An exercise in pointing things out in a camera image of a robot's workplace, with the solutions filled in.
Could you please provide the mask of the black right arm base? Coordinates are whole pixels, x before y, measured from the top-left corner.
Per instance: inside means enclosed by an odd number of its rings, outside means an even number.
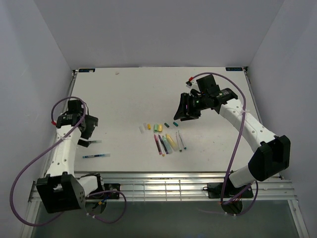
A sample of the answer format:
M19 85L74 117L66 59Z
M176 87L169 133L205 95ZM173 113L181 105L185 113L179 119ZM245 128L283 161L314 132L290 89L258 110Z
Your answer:
M208 198L220 198L222 185L223 185L222 182L209 182L206 186L203 187L203 191L206 191L208 193ZM224 198L232 198L246 187L247 186L244 185L240 188L235 188L232 185L226 185L225 191L224 191ZM253 197L254 197L254 194L250 187L239 195L239 198L253 198Z

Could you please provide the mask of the blue corner label left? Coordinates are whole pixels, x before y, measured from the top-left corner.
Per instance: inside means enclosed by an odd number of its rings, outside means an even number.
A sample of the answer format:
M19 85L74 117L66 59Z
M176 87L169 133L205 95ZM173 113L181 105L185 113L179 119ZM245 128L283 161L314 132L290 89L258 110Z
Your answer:
M79 73L84 73L84 72L87 72L87 73L91 73L91 72L95 72L95 68L81 68L78 70Z

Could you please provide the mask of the green capped white marker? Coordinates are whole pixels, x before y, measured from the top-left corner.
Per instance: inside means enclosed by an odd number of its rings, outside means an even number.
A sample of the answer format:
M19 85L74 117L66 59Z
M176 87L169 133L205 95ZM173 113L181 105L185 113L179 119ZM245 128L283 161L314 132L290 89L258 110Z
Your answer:
M182 134L180 133L180 131L178 131L178 135L179 135L180 142L181 142L181 145L182 145L183 149L186 150L186 149L187 149L187 146L186 146L186 144L185 144L185 141L184 141L183 136L182 136Z

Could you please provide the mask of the red gel pen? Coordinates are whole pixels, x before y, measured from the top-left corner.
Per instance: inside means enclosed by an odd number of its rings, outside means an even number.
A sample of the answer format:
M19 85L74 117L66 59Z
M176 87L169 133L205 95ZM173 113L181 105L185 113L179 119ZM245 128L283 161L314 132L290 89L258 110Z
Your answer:
M156 142L156 146L157 146L157 149L158 149L158 152L160 155L162 155L162 151L161 151L161 148L160 148L160 145L159 145L159 140L158 140L158 137L154 134L154 139L155 139L155 142Z

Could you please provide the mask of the blue corner label right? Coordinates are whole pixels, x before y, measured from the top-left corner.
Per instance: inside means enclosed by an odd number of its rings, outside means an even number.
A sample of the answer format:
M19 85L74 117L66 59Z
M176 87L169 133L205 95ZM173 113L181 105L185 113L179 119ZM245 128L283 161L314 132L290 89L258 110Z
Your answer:
M226 67L226 71L243 71L242 67Z

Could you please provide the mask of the dark purple pen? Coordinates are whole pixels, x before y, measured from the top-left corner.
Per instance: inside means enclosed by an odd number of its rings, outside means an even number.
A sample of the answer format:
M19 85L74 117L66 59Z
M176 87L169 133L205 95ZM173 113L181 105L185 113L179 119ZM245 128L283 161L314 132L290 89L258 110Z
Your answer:
M166 148L166 146L165 146L165 144L164 144L164 141L163 141L161 135L158 135L158 137L159 137L159 140L160 140L160 142L161 142L161 145L162 145L162 147L163 147L165 153L168 154L168 150L167 150L167 148Z

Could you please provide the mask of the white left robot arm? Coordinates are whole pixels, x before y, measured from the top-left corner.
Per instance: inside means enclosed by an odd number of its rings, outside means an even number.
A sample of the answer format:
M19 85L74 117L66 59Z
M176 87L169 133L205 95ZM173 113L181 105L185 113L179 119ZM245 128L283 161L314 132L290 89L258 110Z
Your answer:
M36 182L48 213L82 209L88 195L94 198L104 195L105 186L99 174L76 178L74 173L77 147L90 145L89 138L97 125L98 118L89 115L84 103L75 98L67 102L67 111L57 118L58 145L45 177Z

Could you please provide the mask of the blue corner label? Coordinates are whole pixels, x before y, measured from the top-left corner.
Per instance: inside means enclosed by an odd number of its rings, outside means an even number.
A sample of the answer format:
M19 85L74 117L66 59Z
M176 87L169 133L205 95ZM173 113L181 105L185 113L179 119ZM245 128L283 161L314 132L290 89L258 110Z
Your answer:
M243 71L242 67L226 67L226 71Z
M95 72L95 68L81 68L78 70L79 73L84 73L84 72L87 72L87 73L91 73L91 72Z

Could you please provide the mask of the blue gel pen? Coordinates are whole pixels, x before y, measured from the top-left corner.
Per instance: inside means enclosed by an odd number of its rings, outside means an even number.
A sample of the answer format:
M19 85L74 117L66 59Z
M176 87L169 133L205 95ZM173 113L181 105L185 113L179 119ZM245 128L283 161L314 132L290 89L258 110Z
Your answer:
M95 154L95 155L86 155L86 156L82 156L83 159L86 158L102 158L102 157L110 157L111 154L110 153L106 153L106 154Z

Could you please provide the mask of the yellow highlighter pen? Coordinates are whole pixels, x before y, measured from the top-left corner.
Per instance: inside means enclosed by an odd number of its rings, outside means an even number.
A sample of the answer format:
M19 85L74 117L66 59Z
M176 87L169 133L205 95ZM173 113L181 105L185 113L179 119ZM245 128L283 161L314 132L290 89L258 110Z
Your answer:
M168 143L170 144L170 146L172 147L172 149L174 151L177 151L178 150L178 145L175 143L175 141L173 140L173 138L169 135L169 134L166 134L166 139L168 141Z

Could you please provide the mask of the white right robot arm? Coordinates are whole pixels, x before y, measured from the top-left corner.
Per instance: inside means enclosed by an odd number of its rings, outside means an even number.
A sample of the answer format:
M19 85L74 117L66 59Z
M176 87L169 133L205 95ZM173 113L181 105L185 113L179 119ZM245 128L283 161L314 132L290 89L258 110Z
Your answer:
M235 197L242 187L264 181L289 167L291 142L285 135L277 136L265 128L246 110L246 98L239 100L231 89L221 89L215 81L216 73L201 73L187 82L190 92L182 93L175 120L194 120L201 111L211 109L238 130L238 140L244 138L253 151L248 164L237 171L228 172L223 189Z

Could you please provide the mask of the mint green highlighter cap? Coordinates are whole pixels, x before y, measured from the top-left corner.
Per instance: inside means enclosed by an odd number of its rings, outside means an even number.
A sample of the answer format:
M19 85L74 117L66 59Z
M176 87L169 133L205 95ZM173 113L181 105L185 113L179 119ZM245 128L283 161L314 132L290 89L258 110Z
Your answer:
M159 131L159 126L158 126L158 124L154 124L154 132L158 132Z

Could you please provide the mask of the yellow capped white marker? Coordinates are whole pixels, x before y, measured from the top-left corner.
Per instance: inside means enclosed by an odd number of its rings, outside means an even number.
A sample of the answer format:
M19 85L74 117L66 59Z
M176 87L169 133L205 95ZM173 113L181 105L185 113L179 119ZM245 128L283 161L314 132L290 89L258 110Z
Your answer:
M161 155L164 157L164 156L165 156L165 153L164 153L164 151L163 151L163 149L162 149L161 146L160 146L160 150L161 150Z

